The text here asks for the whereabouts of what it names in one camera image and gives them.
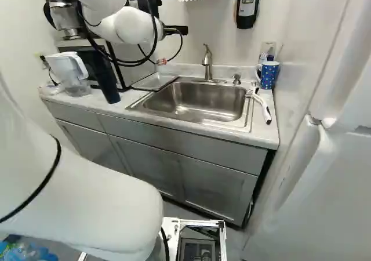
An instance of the blue mug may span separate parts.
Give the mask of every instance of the blue mug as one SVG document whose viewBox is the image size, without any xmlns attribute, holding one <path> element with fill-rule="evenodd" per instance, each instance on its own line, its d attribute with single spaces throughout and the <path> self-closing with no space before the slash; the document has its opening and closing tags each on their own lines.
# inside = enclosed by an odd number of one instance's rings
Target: blue mug
<svg viewBox="0 0 371 261">
<path fill-rule="evenodd" d="M 256 65 L 255 68 L 255 76 L 262 89 L 272 89 L 278 73 L 279 62 L 276 61 L 264 61 Z"/>
</svg>

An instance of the white pitcher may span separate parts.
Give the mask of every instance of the white pitcher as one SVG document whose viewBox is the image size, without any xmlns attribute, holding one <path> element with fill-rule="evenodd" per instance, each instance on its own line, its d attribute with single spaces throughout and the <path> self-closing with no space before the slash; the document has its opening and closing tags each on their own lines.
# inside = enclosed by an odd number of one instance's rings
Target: white pitcher
<svg viewBox="0 0 371 261">
<path fill-rule="evenodd" d="M 88 71 L 77 52 L 56 53 L 45 59 L 68 95 L 80 97 L 91 92 Z"/>
</svg>

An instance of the cable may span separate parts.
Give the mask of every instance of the cable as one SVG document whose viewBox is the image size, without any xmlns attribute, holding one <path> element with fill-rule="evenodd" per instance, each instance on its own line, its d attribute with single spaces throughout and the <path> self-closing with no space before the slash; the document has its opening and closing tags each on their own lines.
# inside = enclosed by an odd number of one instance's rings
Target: cable
<svg viewBox="0 0 371 261">
<path fill-rule="evenodd" d="M 146 61 L 148 61 L 150 59 L 150 57 L 153 55 L 153 53 L 155 52 L 155 49 L 156 49 L 156 46 L 157 46 L 157 41 L 158 41 L 158 32 L 157 32 L 157 25 L 156 25 L 156 20 L 155 20 L 155 17 L 153 15 L 153 12 L 152 12 L 152 9 L 151 9 L 151 6 L 150 6 L 150 2 L 149 0 L 146 0 L 147 1 L 147 4 L 148 4 L 148 10 L 150 12 L 150 15 L 151 15 L 151 18 L 152 18 L 152 25 L 154 27 L 154 31 L 155 31 L 155 39 L 154 39 L 154 44 L 152 46 L 152 49 L 150 51 L 150 54 L 148 56 L 146 56 L 145 58 L 143 59 L 140 59 L 140 60 L 134 60 L 134 61 L 129 61 L 129 60 L 121 60 L 121 59 L 116 59 L 117 60 L 117 64 L 119 66 L 124 66 L 124 67 L 137 67 L 137 66 L 140 66 L 142 65 L 143 63 L 145 63 Z M 89 32 L 89 29 L 87 28 L 86 24 L 85 24 L 85 19 L 83 18 L 83 13 L 82 13 L 82 6 L 81 6 L 81 3 L 80 1 L 78 2 L 78 7 L 77 7 L 77 11 L 79 12 L 79 17 L 80 19 L 82 20 L 82 28 L 84 30 L 84 33 L 86 34 L 86 38 L 88 39 L 88 41 L 90 42 L 91 46 L 98 52 L 100 52 L 102 54 L 102 56 L 107 59 L 108 61 L 110 62 L 114 62 L 112 60 L 112 56 L 109 55 L 106 51 L 102 50 L 98 44 L 95 42 L 95 40 L 92 38 L 90 32 Z"/>
<path fill-rule="evenodd" d="M 49 68 L 49 71 L 48 71 L 48 73 L 49 73 L 49 77 L 50 77 L 50 79 L 52 80 L 54 86 L 58 86 L 59 83 L 57 83 L 57 82 L 52 78 L 52 76 L 50 75 L 50 71 L 51 71 L 51 70 L 52 70 L 52 68 Z"/>
<path fill-rule="evenodd" d="M 85 19 L 85 17 L 77 10 L 77 14 L 82 18 L 82 19 L 84 19 L 84 21 L 86 22 L 86 23 L 88 23 L 90 26 L 92 26 L 92 27 L 97 27 L 97 26 L 99 26 L 101 23 L 102 23 L 102 21 L 100 21 L 98 24 L 96 24 L 96 25 L 92 25 L 90 22 L 88 22 L 86 19 Z"/>
<path fill-rule="evenodd" d="M 144 53 L 144 51 L 142 50 L 142 48 L 141 48 L 140 45 L 138 45 L 138 48 L 139 48 L 139 50 L 141 51 L 141 54 L 143 54 L 143 56 L 147 56 L 147 55 Z M 151 59 L 148 59 L 148 61 L 150 61 L 153 65 L 156 65 L 156 63 L 153 62 Z"/>
<path fill-rule="evenodd" d="M 162 236 L 162 239 L 163 239 L 163 245 L 165 247 L 165 260 L 170 261 L 168 238 L 167 238 L 167 236 L 165 234 L 165 231 L 163 230 L 162 227 L 161 227 L 161 236 Z"/>
<path fill-rule="evenodd" d="M 167 61 L 171 61 L 171 60 L 173 60 L 176 56 L 178 56 L 179 52 L 181 51 L 181 48 L 183 47 L 183 35 L 181 34 L 181 32 L 180 32 L 178 29 L 173 29 L 173 30 L 174 30 L 175 32 L 177 32 L 177 34 L 179 34 L 179 36 L 180 36 L 180 46 L 179 46 L 178 51 L 175 53 L 175 55 L 172 56 L 171 58 L 169 58 Z M 141 54 L 143 54 L 144 56 L 147 56 L 147 55 L 144 53 L 144 51 L 143 51 L 143 49 L 141 48 L 141 46 L 138 45 L 138 47 L 139 47 L 139 50 L 141 51 Z"/>
<path fill-rule="evenodd" d="M 4 216 L 4 217 L 2 217 L 0 219 L 0 223 L 3 223 L 5 221 L 7 221 L 11 217 L 15 216 L 20 211 L 22 211 L 25 207 L 27 207 L 27 205 L 29 203 L 31 203 L 40 194 L 40 192 L 43 190 L 43 188 L 49 183 L 49 180 L 52 178 L 52 176 L 54 174 L 54 171 L 56 170 L 56 168 L 57 168 L 57 166 L 59 164 L 60 156 L 62 154 L 62 148 L 61 148 L 61 145 L 59 143 L 59 140 L 56 139 L 55 137 L 54 137 L 54 139 L 55 139 L 55 141 L 57 143 L 57 155 L 56 155 L 56 157 L 54 159 L 53 165 L 50 168 L 48 174 L 46 174 L 46 177 L 41 182 L 41 184 L 34 190 L 33 193 L 30 194 L 30 196 L 25 201 L 23 201 L 23 203 L 21 205 L 19 205 L 17 208 L 15 208 L 14 210 L 12 210 L 9 214 L 7 214 L 6 216 Z"/>
<path fill-rule="evenodd" d="M 178 30 L 178 29 L 175 29 L 175 31 L 179 34 L 180 36 L 180 46 L 179 46 L 179 49 L 178 51 L 175 53 L 175 55 L 173 57 L 171 57 L 170 59 L 168 59 L 168 61 L 171 61 L 173 60 L 176 56 L 178 56 L 179 52 L 181 51 L 181 48 L 183 47 L 183 36 L 181 34 L 181 32 Z"/>
</svg>

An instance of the tray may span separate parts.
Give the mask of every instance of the tray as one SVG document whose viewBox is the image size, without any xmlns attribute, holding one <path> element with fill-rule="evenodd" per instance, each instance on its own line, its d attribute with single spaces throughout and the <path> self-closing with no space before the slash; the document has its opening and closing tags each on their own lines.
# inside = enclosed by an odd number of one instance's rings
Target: tray
<svg viewBox="0 0 371 261">
<path fill-rule="evenodd" d="M 176 74 L 164 74 L 162 72 L 156 72 L 134 83 L 132 87 L 139 90 L 159 91 L 177 78 L 178 75 Z"/>
</svg>

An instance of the wall-mounted dispenser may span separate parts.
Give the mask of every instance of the wall-mounted dispenser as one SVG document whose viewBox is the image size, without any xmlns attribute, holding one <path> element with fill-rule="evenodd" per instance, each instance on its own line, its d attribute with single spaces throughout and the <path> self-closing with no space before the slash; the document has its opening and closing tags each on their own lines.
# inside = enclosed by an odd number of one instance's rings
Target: wall-mounted dispenser
<svg viewBox="0 0 371 261">
<path fill-rule="evenodd" d="M 237 0 L 237 28 L 250 29 L 254 26 L 258 5 L 259 0 Z"/>
</svg>

